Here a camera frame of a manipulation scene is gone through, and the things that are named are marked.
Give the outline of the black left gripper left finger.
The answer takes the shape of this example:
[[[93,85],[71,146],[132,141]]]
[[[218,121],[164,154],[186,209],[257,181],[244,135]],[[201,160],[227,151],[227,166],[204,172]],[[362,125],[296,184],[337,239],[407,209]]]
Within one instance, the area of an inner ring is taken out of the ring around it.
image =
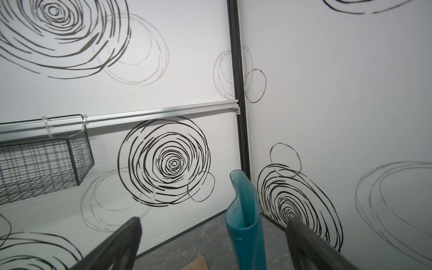
[[[141,220],[132,217],[72,269],[131,270],[135,264],[141,237]]]

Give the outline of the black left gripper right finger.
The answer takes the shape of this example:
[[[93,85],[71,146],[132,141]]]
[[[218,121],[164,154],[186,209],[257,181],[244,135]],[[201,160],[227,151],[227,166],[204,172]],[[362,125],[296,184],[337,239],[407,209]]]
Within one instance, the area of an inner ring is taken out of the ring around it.
[[[291,260],[296,270],[357,269],[297,218],[289,220],[285,234]]]

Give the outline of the green rubber boot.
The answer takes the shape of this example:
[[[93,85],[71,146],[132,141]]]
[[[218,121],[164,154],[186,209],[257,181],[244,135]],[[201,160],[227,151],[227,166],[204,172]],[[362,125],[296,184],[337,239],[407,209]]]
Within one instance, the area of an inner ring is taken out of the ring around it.
[[[266,255],[258,193],[245,172],[235,170],[230,180],[236,192],[225,222],[239,269],[265,270]]]

